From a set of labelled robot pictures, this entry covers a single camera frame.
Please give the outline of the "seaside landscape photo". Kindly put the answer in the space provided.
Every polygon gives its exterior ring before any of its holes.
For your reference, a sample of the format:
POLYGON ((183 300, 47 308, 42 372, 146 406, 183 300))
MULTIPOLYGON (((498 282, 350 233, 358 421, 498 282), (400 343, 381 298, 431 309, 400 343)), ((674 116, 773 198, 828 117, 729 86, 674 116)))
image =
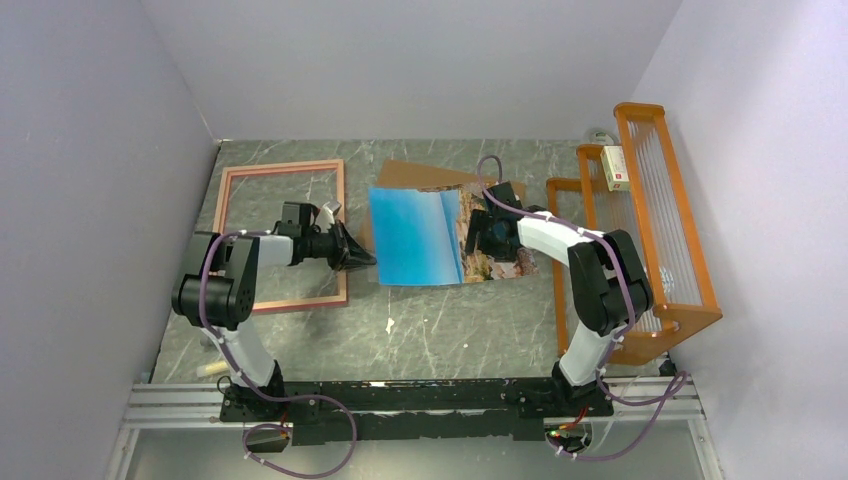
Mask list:
POLYGON ((522 247, 514 262, 465 254, 471 211, 483 207, 477 184, 369 190, 377 275, 382 285, 446 286, 533 276, 539 268, 522 247))

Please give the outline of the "pink wooden picture frame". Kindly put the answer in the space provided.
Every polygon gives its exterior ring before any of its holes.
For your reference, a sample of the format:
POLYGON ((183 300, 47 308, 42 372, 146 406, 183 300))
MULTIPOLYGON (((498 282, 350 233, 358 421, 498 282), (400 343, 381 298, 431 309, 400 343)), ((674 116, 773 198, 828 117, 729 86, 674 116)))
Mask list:
MULTIPOLYGON (((281 219, 285 201, 320 206, 345 202, 344 161, 311 160, 226 167, 215 207, 213 229, 269 230, 281 219)), ((282 313, 348 303, 348 278, 324 260, 294 267, 263 265, 256 280, 254 312, 282 313)))

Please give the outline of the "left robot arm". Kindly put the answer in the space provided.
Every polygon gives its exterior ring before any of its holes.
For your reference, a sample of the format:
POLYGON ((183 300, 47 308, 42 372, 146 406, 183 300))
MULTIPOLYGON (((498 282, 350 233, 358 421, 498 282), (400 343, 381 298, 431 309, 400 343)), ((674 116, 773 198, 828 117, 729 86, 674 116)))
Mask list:
POLYGON ((248 393, 247 407, 262 420, 277 418, 287 395, 279 364, 251 320, 258 270, 308 259, 324 259, 335 272, 375 265, 376 257, 339 219, 340 208, 337 201, 321 207, 286 202, 271 229, 197 231, 184 254, 172 309, 212 341, 228 365, 234 390, 248 393))

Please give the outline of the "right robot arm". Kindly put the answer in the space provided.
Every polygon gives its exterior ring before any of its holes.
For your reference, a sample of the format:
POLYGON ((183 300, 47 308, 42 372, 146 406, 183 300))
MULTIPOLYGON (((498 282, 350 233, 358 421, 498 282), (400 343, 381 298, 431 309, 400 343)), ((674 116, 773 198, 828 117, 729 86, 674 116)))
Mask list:
POLYGON ((472 211, 465 250, 514 261, 521 249, 543 253, 570 275, 578 326, 552 369, 553 408, 572 415, 599 388, 605 364, 627 327, 653 306, 653 292, 632 237, 623 230, 589 230, 534 207, 526 210, 508 182, 482 189, 472 211))

